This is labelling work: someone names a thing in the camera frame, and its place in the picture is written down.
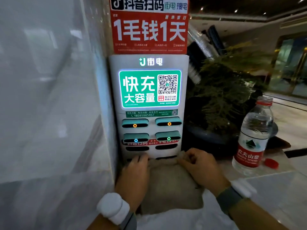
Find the water bottle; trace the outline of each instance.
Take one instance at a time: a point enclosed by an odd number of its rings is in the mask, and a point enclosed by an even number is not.
[[[260,96],[256,106],[245,116],[239,137],[239,147],[232,166],[245,175],[252,175],[260,165],[272,132],[273,98]]]

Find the hand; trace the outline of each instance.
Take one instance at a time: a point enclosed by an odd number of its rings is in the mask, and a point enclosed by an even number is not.
[[[149,170],[148,155],[136,156],[128,166],[122,169],[122,173],[115,185],[118,193],[129,206],[131,212],[136,212],[143,201],[148,188]]]
[[[192,175],[199,185],[203,185],[215,197],[231,185],[212,154],[196,148],[189,149],[186,154],[192,163],[183,159],[178,159],[178,163]]]

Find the small qr code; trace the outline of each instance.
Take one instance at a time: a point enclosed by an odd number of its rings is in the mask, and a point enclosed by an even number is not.
[[[178,75],[158,75],[158,94],[177,94]]]

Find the bottle label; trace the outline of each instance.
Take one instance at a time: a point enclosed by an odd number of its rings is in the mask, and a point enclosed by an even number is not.
[[[235,155],[235,160],[247,167],[258,167],[268,140],[269,139],[253,138],[241,132],[239,137],[239,148]]]

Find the recessed light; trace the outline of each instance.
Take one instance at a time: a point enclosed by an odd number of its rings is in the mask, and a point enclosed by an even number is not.
[[[298,3],[301,3],[303,0],[300,0]]]

